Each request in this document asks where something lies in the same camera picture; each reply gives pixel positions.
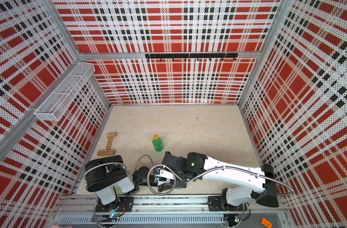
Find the green plastic soda bottle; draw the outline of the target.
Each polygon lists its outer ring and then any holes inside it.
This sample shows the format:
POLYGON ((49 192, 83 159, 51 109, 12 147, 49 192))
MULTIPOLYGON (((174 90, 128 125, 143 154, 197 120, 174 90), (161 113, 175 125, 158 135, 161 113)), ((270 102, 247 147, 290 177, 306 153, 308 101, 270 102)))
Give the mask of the green plastic soda bottle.
POLYGON ((152 143, 153 143, 153 146, 154 146, 154 150, 157 151, 157 152, 161 152, 164 148, 164 145, 163 145, 163 140, 162 138, 159 137, 158 140, 155 140, 153 138, 152 140, 152 143))

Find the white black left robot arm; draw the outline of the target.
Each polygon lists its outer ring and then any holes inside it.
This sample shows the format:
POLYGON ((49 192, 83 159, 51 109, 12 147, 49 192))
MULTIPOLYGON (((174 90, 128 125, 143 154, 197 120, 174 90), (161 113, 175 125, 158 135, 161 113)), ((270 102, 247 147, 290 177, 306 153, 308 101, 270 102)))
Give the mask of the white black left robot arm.
POLYGON ((156 186, 158 193, 163 193, 178 183, 176 176, 164 167, 151 171, 143 166, 131 173, 120 155, 89 161, 83 179, 87 191, 94 193, 104 206, 118 204, 115 187, 119 187, 125 196, 131 196, 139 192, 140 186, 156 186))

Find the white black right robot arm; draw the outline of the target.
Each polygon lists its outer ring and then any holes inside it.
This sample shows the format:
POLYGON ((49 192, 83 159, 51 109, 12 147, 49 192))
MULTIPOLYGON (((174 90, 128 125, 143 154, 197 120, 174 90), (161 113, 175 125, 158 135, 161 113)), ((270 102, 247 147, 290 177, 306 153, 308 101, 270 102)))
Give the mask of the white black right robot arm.
POLYGON ((236 185, 222 190, 222 206, 240 206, 247 202, 279 207, 274 169, 269 164, 261 167, 243 167, 218 161, 199 153, 176 157, 166 152, 162 167, 155 169, 158 186, 186 184, 196 180, 223 181, 236 185))

